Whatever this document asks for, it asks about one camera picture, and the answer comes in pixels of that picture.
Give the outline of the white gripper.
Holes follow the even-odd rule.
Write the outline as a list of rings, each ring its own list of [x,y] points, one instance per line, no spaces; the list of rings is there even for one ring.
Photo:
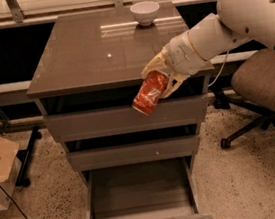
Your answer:
[[[170,65],[170,68],[175,72],[169,75],[170,78],[167,82],[167,87],[161,95],[162,99],[166,99],[189,78],[189,75],[197,74],[197,72],[207,64],[208,61],[202,58],[192,43],[190,32],[186,31],[172,38],[170,42],[147,63],[141,72],[141,77],[146,79],[153,71],[169,75],[168,66]]]

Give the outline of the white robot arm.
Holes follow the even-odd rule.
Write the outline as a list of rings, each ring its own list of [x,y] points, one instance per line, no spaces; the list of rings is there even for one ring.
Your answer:
[[[162,94],[164,98],[213,57],[249,40],[275,53],[275,0],[217,0],[216,5],[215,14],[172,38],[143,68],[141,77],[158,70],[168,74],[170,82]]]

